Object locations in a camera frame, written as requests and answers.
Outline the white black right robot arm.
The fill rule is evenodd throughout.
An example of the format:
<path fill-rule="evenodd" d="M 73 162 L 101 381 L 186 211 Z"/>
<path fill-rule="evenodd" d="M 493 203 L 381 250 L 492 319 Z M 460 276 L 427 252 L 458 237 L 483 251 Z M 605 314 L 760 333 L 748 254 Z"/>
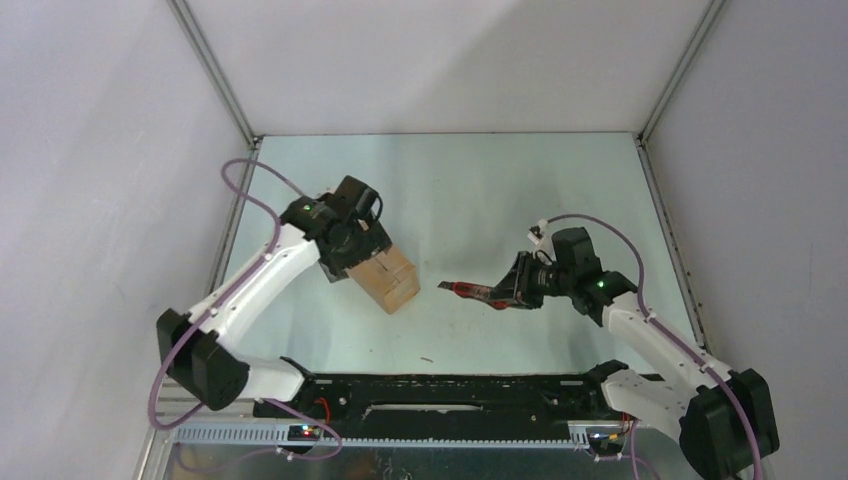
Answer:
<path fill-rule="evenodd" d="M 663 380 L 641 380 L 624 364 L 600 365 L 600 379 L 581 392 L 588 414 L 606 418 L 617 410 L 647 423 L 675 440 L 703 479 L 727 479 L 746 469 L 764 478 L 766 457 L 780 447 L 766 379 L 681 337 L 648 306 L 641 281 L 603 267 L 586 229 L 549 234 L 534 227 L 530 236 L 535 250 L 519 252 L 496 285 L 470 287 L 467 297 L 497 310 L 539 309 L 547 298 L 568 298 Z"/>

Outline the brown cardboard express box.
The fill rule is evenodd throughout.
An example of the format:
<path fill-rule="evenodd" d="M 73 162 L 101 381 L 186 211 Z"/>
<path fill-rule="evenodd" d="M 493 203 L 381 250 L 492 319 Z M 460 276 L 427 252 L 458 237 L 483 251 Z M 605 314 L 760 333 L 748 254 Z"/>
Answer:
<path fill-rule="evenodd" d="M 397 245 L 348 269 L 347 274 L 389 315 L 420 291 L 417 268 Z"/>

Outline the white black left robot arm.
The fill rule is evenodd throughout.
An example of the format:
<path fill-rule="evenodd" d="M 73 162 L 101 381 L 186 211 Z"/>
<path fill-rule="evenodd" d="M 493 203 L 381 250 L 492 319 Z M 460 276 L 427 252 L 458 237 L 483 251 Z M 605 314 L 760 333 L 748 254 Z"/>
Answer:
<path fill-rule="evenodd" d="M 219 411 L 240 399 L 277 400 L 292 416 L 316 403 L 310 373 L 280 357 L 239 354 L 241 340 L 271 302 L 299 275 L 319 265 L 331 281 L 388 250 L 380 194 L 346 176 L 316 198 L 302 195 L 273 214 L 269 241 L 238 272 L 186 313 L 163 312 L 157 339 L 167 375 L 202 406 Z"/>

